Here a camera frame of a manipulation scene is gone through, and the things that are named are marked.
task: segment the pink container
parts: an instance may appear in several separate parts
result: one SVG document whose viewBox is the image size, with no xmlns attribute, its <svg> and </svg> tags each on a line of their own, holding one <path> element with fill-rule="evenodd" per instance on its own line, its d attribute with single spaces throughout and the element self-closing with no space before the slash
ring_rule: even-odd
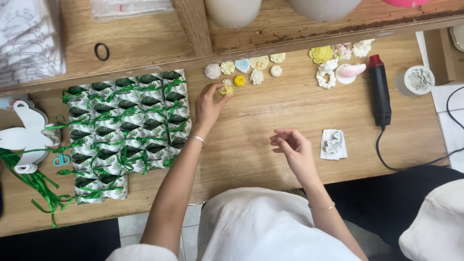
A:
<svg viewBox="0 0 464 261">
<path fill-rule="evenodd" d="M 383 0 L 385 3 L 396 7 L 416 7 L 427 3 L 429 0 Z"/>
</svg>

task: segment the heat gun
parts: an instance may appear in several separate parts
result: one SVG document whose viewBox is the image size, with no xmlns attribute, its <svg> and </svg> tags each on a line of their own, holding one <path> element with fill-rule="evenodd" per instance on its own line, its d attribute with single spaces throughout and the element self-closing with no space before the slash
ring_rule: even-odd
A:
<svg viewBox="0 0 464 261">
<path fill-rule="evenodd" d="M 392 108 L 385 66 L 378 54 L 369 57 L 368 72 L 371 80 L 371 103 L 375 125 L 385 127 L 390 125 Z"/>
</svg>

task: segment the plastic bag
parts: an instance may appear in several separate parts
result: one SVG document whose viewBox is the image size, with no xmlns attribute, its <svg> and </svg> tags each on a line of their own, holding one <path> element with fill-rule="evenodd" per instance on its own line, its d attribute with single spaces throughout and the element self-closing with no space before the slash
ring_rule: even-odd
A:
<svg viewBox="0 0 464 261">
<path fill-rule="evenodd" d="M 169 0 L 91 0 L 92 16 L 98 21 L 173 11 Z"/>
</svg>

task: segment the yellow ball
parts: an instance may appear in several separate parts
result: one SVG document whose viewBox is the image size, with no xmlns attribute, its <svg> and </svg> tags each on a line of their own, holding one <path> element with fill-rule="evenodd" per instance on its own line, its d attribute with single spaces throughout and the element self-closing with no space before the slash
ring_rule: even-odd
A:
<svg viewBox="0 0 464 261">
<path fill-rule="evenodd" d="M 219 89 L 219 93 L 222 95 L 233 94 L 233 88 L 229 85 L 224 85 Z"/>
<path fill-rule="evenodd" d="M 234 80 L 233 80 L 233 83 L 235 84 L 235 86 L 237 87 L 241 87 L 245 84 L 245 78 L 242 76 L 242 75 L 237 75 Z"/>
</svg>

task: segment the blue scissors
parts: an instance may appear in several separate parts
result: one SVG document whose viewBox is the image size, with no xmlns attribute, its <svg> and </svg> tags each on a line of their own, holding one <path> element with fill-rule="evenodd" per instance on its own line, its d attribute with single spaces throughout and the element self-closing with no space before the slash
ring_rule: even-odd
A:
<svg viewBox="0 0 464 261">
<path fill-rule="evenodd" d="M 61 165 L 66 165 L 68 164 L 69 162 L 71 161 L 71 158 L 68 156 L 68 155 L 63 155 L 62 152 L 59 153 L 59 156 L 56 157 L 54 160 L 53 160 L 53 165 L 55 166 L 61 166 Z"/>
</svg>

